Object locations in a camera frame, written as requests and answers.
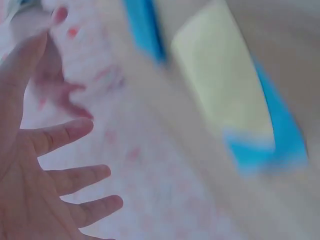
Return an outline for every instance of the finger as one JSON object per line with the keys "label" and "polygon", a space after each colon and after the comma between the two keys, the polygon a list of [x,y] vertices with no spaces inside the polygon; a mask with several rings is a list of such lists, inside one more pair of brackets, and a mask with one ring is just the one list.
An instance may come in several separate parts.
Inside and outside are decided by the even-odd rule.
{"label": "finger", "polygon": [[111,175],[110,168],[106,165],[49,170],[46,173],[54,181],[59,196],[73,194]]}
{"label": "finger", "polygon": [[10,97],[16,97],[18,91],[19,99],[23,97],[29,79],[45,52],[46,44],[47,32],[43,31],[13,49],[0,66],[1,92],[9,92]]}
{"label": "finger", "polygon": [[65,91],[67,93],[70,93],[70,92],[74,92],[74,91],[84,91],[84,90],[86,90],[86,88],[87,87],[83,84],[67,83]]}
{"label": "finger", "polygon": [[88,118],[88,119],[91,119],[91,120],[94,119],[94,116],[90,112],[88,112],[84,107],[81,107],[81,106],[78,106],[76,104],[73,104],[69,100],[68,100],[68,102],[63,103],[62,107],[71,116],[84,117],[84,118]]}
{"label": "finger", "polygon": [[66,20],[68,16],[68,9],[64,6],[56,8],[52,13],[53,25],[59,25]]}
{"label": "finger", "polygon": [[44,54],[46,42],[46,32],[30,37],[17,45],[0,65],[0,134],[7,143],[16,137],[19,130],[24,92]]}
{"label": "finger", "polygon": [[98,237],[94,237],[94,236],[88,236],[83,234],[83,239],[84,240],[115,240],[115,239],[102,239],[102,238],[98,238]]}
{"label": "finger", "polygon": [[78,228],[84,228],[121,209],[124,202],[117,195],[82,204],[66,202],[71,217]]}
{"label": "finger", "polygon": [[39,157],[86,136],[93,127],[91,120],[80,118],[53,127],[24,131]]}

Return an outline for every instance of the hand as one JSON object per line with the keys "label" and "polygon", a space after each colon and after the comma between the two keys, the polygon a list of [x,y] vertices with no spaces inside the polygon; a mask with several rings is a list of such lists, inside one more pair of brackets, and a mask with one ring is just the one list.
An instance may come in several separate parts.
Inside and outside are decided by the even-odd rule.
{"label": "hand", "polygon": [[45,32],[28,38],[0,66],[0,239],[98,240],[78,228],[119,210],[122,199],[114,195],[71,204],[60,196],[107,178],[110,169],[100,165],[44,171],[37,159],[87,135],[92,121],[81,118],[46,129],[20,129],[24,92],[46,42]]}
{"label": "hand", "polygon": [[[10,31],[15,42],[20,43],[41,30],[61,24],[67,16],[68,10],[65,7],[58,7],[53,13],[37,7],[30,8],[10,21]],[[72,117],[93,119],[86,108],[70,101],[72,93],[83,91],[86,86],[70,83],[65,79],[62,57],[50,33],[44,54],[32,74],[31,83],[30,89],[40,102],[51,102]]]}

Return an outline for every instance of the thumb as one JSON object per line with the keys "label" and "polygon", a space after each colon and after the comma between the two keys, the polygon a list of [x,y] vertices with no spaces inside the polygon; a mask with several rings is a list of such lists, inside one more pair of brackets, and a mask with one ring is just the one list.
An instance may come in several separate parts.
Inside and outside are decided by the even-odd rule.
{"label": "thumb", "polygon": [[17,45],[0,65],[0,144],[12,143],[18,133],[24,93],[46,43],[46,32],[30,37]]}
{"label": "thumb", "polygon": [[47,43],[47,32],[41,32],[18,44],[0,66],[0,91],[25,91],[28,81]]}

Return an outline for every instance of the floor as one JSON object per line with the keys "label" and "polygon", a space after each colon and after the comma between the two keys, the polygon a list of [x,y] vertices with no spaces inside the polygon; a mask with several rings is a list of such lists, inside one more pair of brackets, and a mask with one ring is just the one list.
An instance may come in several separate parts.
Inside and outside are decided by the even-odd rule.
{"label": "floor", "polygon": [[[208,0],[158,0],[169,45]],[[189,164],[252,240],[320,236],[320,3],[317,0],[227,1],[250,50],[263,64],[301,126],[310,165],[276,176],[240,177],[203,119],[175,67],[156,66],[135,50],[120,0],[96,0],[129,84],[166,123]]]}

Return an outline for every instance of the blue edge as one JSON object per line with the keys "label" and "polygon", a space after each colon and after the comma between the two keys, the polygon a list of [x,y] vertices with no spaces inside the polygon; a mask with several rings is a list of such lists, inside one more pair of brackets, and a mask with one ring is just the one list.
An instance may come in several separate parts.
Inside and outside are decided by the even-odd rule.
{"label": "blue edge", "polygon": [[153,0],[123,0],[136,45],[157,63],[166,61]]}
{"label": "blue edge", "polygon": [[259,148],[253,143],[225,135],[224,140],[234,156],[238,170],[247,175],[274,173],[306,165],[308,154],[302,133],[262,66],[257,61],[254,61],[254,66],[270,113],[275,146],[272,145],[269,149]]}
{"label": "blue edge", "polygon": [[[136,45],[156,62],[166,60],[153,0],[123,0]],[[237,132],[225,132],[224,140],[243,174],[274,172],[305,165],[307,152],[303,136],[293,116],[269,81],[263,68],[255,61],[256,72],[264,91],[271,116],[275,145],[262,147],[259,141],[249,143]]]}

